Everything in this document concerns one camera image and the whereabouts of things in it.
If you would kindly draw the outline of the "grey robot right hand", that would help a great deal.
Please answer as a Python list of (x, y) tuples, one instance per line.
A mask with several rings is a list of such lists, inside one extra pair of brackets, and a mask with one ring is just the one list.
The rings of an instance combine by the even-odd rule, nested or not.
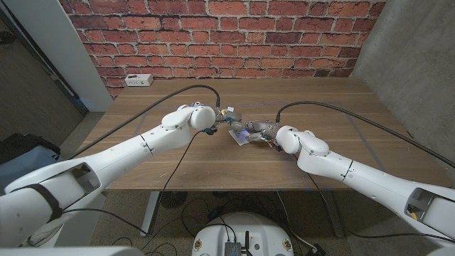
[(249, 142), (267, 142), (272, 147), (279, 147), (277, 132), (281, 126), (273, 121), (250, 121), (245, 123), (245, 129), (249, 135), (246, 136)]

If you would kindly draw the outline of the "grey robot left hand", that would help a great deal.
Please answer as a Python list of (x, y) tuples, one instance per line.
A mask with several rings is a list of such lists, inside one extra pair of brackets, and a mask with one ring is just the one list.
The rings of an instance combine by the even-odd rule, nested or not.
[(245, 124), (242, 122), (242, 115), (236, 112), (233, 107), (215, 109), (214, 126), (217, 127), (219, 124), (227, 124), (235, 132), (241, 132), (245, 128)]

